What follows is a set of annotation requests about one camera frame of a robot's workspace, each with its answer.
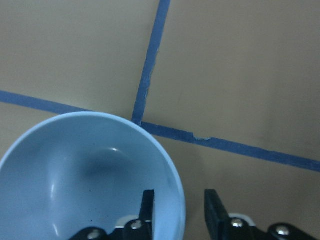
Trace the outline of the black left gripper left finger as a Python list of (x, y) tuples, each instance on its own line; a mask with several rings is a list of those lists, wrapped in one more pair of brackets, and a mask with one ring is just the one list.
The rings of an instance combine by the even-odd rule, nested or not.
[(115, 227), (107, 233), (99, 227), (86, 227), (76, 234), (72, 240), (152, 240), (153, 239), (153, 210), (155, 191), (145, 190), (142, 195), (139, 215), (135, 219), (125, 219), (122, 226)]

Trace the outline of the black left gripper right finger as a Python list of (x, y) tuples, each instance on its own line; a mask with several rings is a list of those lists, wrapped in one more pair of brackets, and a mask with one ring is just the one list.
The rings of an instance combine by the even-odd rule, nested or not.
[(214, 189), (204, 191), (204, 215), (212, 240), (314, 240), (315, 237), (294, 225), (280, 222), (267, 231), (257, 228), (247, 215), (228, 213)]

